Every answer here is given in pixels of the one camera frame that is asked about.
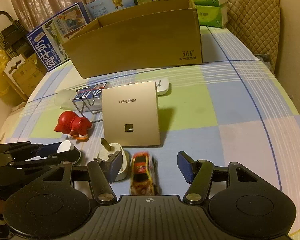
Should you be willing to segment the red cat figurine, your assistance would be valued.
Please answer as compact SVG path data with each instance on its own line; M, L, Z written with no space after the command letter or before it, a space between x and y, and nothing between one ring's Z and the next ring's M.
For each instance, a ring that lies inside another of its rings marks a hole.
M69 139L87 140L88 131L93 123L86 117L77 115L73 111L64 111L58 118L55 132L66 134Z

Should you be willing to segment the red yellow toy car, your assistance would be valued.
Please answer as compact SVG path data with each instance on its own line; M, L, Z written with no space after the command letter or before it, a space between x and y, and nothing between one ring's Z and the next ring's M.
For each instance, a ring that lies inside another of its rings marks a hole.
M130 168L130 194L156 196L159 188L154 158L148 152L138 152L133 155Z

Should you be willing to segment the clear plastic cup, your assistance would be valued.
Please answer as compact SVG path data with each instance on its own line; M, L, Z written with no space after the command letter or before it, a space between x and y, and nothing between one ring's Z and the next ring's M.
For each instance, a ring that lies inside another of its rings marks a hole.
M61 109L73 111L75 109L75 106L72 100L76 95L77 93L75 90L60 90L54 99L54 103Z

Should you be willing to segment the blue labelled plastic box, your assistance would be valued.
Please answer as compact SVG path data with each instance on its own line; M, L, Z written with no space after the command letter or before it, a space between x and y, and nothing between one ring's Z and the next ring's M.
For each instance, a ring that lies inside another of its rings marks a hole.
M73 98L73 102L87 102L94 104L101 98L102 90L110 88L109 82L98 83L95 85L86 86L76 90L77 95Z

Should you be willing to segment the gold TP-LINK wall panel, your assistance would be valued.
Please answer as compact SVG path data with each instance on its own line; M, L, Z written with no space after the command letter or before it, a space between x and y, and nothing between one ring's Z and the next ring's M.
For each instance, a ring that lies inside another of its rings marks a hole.
M104 89L102 119L104 137L109 143L159 146L156 83L147 81Z

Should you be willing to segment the white remote control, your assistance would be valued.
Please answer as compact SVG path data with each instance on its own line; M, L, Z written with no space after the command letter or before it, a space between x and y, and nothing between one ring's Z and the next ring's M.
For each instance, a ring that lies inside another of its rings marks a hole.
M170 82L168 78L162 78L162 79L155 79L155 84L157 88L157 95L165 95L170 87Z

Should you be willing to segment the metal wire stand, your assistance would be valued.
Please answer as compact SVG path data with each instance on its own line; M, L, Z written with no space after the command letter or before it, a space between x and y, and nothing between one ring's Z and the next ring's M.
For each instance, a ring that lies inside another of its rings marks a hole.
M102 113L102 90L106 86L107 83L104 82L76 90L71 101L81 116L86 118L85 113L90 113L91 116Z

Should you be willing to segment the checkered tablecloth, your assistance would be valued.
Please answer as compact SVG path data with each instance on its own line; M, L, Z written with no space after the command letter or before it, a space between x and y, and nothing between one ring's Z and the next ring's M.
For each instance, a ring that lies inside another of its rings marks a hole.
M107 82L111 86L167 78L158 98L160 147L157 160L162 194L183 196L188 183L177 153L217 166L238 162L285 193L296 206L290 230L300 239L300 115L268 68L227 29L202 27L202 65L140 69L83 79L71 62L47 73L20 113L9 117L0 142L50 144L65 135L54 130L60 90Z

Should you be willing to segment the cardboard boxes on floor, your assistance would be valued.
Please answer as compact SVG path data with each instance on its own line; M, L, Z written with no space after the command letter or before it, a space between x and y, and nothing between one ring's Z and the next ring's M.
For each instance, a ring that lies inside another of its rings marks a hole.
M28 58L22 54L12 58L2 72L23 101L29 99L46 73L47 70L36 53Z

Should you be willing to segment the dark blue milk carton box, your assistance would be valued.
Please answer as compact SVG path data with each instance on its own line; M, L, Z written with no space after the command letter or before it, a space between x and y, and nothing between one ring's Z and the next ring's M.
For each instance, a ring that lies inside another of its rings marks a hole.
M90 23L82 2L55 14L27 34L27 39L47 71L69 60L63 43Z

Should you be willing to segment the black folding rack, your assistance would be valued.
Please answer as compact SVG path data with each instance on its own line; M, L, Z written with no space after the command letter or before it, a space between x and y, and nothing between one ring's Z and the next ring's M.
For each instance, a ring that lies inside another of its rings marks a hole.
M11 25L0 30L0 46L10 59L22 55L25 59L34 54L30 42L27 39L29 32L22 26L19 20L13 20L8 12L0 11L0 15L6 16Z

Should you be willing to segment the grey cloth on chair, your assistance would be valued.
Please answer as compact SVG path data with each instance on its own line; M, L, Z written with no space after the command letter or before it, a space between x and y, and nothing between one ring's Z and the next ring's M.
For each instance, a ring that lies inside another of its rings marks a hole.
M270 53L254 54L254 56L256 58L258 58L260 61L262 61L271 72L273 71L273 67L271 65L271 55L270 55Z

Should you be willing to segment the brown cardboard box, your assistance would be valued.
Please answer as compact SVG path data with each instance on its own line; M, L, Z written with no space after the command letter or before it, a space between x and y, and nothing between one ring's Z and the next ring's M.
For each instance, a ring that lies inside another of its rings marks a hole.
M203 62L192 0L159 0L106 14L64 42L63 48L84 79Z

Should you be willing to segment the light blue milk carton box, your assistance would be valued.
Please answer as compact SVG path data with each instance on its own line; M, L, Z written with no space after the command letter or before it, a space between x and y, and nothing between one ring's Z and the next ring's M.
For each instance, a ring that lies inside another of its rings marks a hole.
M135 5L145 4L153 0L94 0L85 5L91 20Z

